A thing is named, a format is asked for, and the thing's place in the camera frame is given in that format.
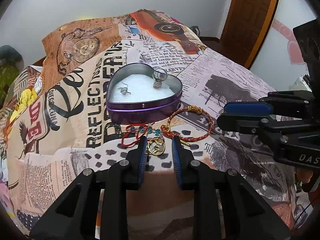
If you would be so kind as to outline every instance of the printed watch face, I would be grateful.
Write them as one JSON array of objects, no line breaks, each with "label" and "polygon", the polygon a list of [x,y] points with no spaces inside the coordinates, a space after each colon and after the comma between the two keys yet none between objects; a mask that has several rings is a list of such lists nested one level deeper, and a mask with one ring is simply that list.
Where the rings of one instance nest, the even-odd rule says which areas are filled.
[{"label": "printed watch face", "polygon": [[77,41],[72,49],[73,58],[79,63],[86,62],[96,54],[99,44],[100,41],[97,38],[85,38]]}]

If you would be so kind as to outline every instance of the brown wooden door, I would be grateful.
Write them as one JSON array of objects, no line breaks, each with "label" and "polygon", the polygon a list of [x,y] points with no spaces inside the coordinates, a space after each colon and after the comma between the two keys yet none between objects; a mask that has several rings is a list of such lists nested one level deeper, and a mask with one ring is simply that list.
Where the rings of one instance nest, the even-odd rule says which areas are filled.
[{"label": "brown wooden door", "polygon": [[277,0],[232,0],[221,36],[231,60],[249,68],[268,32]]}]

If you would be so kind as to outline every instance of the yellow cloth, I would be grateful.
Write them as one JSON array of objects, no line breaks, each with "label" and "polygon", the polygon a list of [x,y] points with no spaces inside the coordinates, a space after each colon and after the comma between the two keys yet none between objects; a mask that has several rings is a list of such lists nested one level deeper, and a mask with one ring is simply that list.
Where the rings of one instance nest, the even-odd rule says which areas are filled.
[{"label": "yellow cloth", "polygon": [[10,117],[10,123],[24,110],[30,105],[33,101],[38,97],[35,89],[32,90],[26,89],[23,90],[20,96],[20,100],[16,106],[16,109],[13,111]]}]

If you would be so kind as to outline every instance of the door panel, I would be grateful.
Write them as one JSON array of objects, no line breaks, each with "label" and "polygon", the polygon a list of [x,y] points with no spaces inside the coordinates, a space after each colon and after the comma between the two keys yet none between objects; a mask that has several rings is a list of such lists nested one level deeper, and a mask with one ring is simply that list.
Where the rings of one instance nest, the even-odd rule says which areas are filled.
[{"label": "door panel", "polygon": [[244,65],[265,23],[271,0],[233,0],[221,44],[234,55],[231,60]]}]

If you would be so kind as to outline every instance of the purple tin box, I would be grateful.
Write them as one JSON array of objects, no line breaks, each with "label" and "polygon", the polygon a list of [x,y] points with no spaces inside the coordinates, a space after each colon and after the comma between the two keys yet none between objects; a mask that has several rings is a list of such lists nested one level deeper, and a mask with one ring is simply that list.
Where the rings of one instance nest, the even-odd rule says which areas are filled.
[{"label": "purple tin box", "polygon": [[113,87],[124,78],[132,74],[143,74],[152,77],[153,72],[153,68],[147,64],[132,63],[120,68],[112,76],[107,92],[107,109],[113,123],[136,124],[157,122],[166,119],[177,110],[182,95],[182,83],[177,77],[169,74],[164,83],[175,93],[171,97],[139,103],[114,103],[109,101]]}]

